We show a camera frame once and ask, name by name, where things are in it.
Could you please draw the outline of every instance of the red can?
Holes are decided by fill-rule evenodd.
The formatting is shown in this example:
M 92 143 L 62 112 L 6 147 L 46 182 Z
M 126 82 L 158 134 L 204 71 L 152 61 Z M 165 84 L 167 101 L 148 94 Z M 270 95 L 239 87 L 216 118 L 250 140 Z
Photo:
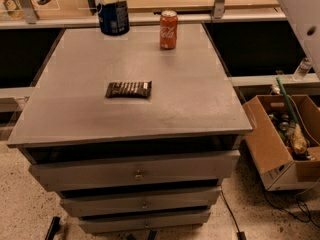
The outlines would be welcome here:
M 160 17 L 160 47 L 173 49 L 177 43 L 178 15 L 175 11 L 163 11 Z

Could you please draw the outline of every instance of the blue can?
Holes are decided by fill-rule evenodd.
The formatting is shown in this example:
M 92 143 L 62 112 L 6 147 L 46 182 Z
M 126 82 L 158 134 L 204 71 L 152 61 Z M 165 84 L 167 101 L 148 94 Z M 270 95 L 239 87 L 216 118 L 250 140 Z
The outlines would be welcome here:
M 128 6 L 126 1 L 98 5 L 101 32 L 106 35 L 123 35 L 130 30 Z

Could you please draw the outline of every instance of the can top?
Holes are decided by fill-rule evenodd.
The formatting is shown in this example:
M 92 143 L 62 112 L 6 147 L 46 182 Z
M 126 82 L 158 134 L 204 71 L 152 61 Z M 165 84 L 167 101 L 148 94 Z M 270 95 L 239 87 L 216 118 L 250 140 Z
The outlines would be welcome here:
M 177 16 L 177 13 L 175 11 L 166 10 L 166 11 L 163 11 L 161 15 L 164 17 L 175 17 Z

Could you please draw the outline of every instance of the speckled floor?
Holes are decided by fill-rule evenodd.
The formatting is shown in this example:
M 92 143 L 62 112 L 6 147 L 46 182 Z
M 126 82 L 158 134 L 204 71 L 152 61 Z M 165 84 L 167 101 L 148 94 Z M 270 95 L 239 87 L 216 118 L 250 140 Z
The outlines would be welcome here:
M 62 228 L 57 240 L 104 239 L 125 240 L 132 233 L 137 240 L 147 239 L 149 231 L 87 235 L 59 206 L 54 193 L 46 193 L 28 173 L 28 162 L 16 149 L 0 142 L 0 239 L 45 239 L 53 216 L 61 217 Z M 241 231 L 250 240 L 317 240 L 320 228 L 302 223 L 286 212 L 272 208 L 265 200 L 259 175 L 246 146 L 231 178 L 223 182 L 225 197 L 234 212 Z M 294 201 L 299 191 L 268 192 L 267 197 L 278 207 L 289 209 L 306 219 Z M 320 225 L 320 188 L 301 196 L 312 217 Z M 221 196 L 211 208 L 208 223 L 157 230 L 157 240 L 236 240 L 236 227 Z

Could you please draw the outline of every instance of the soda can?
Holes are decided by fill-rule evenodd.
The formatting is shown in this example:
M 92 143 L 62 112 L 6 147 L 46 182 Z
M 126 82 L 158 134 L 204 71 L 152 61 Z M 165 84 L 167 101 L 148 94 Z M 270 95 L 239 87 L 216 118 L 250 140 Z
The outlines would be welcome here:
M 177 44 L 178 15 L 175 11 L 163 11 L 160 16 L 160 47 L 174 49 Z
M 98 17 L 101 32 L 117 36 L 130 30 L 127 2 L 98 5 Z

